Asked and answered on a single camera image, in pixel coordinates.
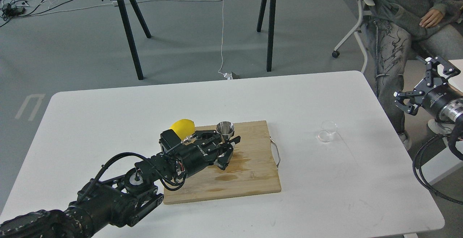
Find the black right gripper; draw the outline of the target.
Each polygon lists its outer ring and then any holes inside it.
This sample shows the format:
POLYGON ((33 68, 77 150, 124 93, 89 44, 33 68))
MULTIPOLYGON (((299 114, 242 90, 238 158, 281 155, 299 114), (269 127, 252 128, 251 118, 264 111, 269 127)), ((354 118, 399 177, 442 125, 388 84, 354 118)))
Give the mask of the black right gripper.
POLYGON ((415 116, 423 107, 440 122, 456 122, 462 116, 462 92, 453 87, 461 66, 441 56, 425 60, 426 71, 420 91, 395 92, 395 105, 415 116))

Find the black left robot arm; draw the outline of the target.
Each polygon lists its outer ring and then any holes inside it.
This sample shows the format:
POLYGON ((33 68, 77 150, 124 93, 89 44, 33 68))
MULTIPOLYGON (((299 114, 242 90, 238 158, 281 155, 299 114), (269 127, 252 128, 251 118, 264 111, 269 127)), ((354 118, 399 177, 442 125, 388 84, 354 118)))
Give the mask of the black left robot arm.
POLYGON ((200 130, 178 136, 166 130, 160 135, 160 153, 150 158, 115 155, 66 210, 39 210, 8 220, 1 224, 1 237, 90 238, 106 225, 132 227, 163 202, 156 181, 176 191, 208 166, 225 170, 240 141, 233 132, 200 130))

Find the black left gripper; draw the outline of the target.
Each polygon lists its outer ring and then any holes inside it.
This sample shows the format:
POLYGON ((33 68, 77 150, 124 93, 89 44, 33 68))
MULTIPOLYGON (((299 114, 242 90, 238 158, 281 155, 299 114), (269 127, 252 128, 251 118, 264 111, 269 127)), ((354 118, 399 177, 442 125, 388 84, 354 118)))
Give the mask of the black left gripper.
POLYGON ((177 147, 177 159, 182 164, 186 178, 192 177, 208 166, 225 170, 233 157, 234 146, 241 136, 222 142, 215 130, 199 130, 177 147))

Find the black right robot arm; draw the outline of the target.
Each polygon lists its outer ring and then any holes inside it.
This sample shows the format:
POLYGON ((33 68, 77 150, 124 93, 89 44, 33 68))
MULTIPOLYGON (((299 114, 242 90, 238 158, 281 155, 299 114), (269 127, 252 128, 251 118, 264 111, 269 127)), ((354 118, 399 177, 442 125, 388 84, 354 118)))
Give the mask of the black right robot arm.
POLYGON ((448 83, 448 79, 459 75, 460 70, 440 56, 426 59, 418 56, 417 59, 425 64, 425 76, 412 91, 395 92, 395 105, 410 115, 416 115, 422 107, 438 122, 453 124, 454 129, 450 134, 437 134, 418 150, 412 161, 413 173, 431 193, 462 204, 461 200, 444 195, 433 187, 433 184, 462 167, 462 92, 448 83), (423 163, 425 151, 440 139, 447 139, 448 146, 423 163))

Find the person's hand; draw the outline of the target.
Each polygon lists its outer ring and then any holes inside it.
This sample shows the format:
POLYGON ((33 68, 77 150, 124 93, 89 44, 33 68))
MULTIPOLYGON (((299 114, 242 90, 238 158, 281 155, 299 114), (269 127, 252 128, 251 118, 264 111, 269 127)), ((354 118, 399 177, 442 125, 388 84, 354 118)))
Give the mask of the person's hand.
POLYGON ((430 9, 422 18, 419 23, 420 27, 430 28, 437 26, 442 19, 444 14, 438 9, 430 9))

